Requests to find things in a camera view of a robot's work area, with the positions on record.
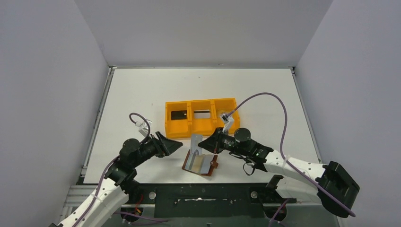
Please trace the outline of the grey card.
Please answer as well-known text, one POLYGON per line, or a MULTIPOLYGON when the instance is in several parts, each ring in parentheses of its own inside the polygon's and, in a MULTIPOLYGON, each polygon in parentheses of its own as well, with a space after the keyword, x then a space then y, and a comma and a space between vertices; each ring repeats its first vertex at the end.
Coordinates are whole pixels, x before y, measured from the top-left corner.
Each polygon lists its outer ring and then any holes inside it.
POLYGON ((203 141, 203 136, 200 134, 191 135, 191 148, 190 154, 192 155, 202 155, 202 148, 199 147, 199 143, 203 141))

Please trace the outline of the brown leather card holder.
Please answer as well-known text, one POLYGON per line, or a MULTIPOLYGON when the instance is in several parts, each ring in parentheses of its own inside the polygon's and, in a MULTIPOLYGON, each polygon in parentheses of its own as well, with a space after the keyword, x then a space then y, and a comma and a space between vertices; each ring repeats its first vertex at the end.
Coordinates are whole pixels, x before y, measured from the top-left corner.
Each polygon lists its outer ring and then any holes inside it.
POLYGON ((211 176, 213 171, 218 167, 218 162, 217 162, 218 156, 217 155, 202 154, 201 156, 204 157, 204 160, 202 163, 201 171, 199 174, 194 173, 191 171, 191 164, 192 164, 194 156, 196 156, 196 155, 190 154, 190 150, 188 150, 188 153, 187 153, 184 163, 182 165, 182 170, 190 172, 192 174, 196 174, 196 175, 211 176))

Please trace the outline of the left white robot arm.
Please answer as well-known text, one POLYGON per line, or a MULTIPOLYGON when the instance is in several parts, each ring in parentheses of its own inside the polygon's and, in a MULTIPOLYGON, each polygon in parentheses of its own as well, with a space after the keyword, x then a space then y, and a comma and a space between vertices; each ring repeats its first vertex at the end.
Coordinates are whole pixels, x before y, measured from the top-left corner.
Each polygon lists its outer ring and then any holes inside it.
POLYGON ((149 134, 142 141, 126 140, 119 155, 103 170, 97 187, 59 227, 100 227, 136 193, 136 168, 152 157, 164 158, 183 146, 160 132, 149 134))

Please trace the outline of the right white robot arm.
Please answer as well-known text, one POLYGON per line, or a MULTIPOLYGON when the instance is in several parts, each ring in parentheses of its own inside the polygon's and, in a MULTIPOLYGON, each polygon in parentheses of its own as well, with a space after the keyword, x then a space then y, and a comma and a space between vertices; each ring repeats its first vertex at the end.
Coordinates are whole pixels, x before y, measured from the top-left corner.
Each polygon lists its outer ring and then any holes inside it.
POLYGON ((281 198, 314 201, 341 218, 355 216, 351 209, 360 187, 337 162, 319 164, 290 158, 253 140, 246 128, 237 129, 233 136, 222 127, 216 128, 198 145, 213 154, 226 150, 254 169, 282 176, 274 187, 281 198))

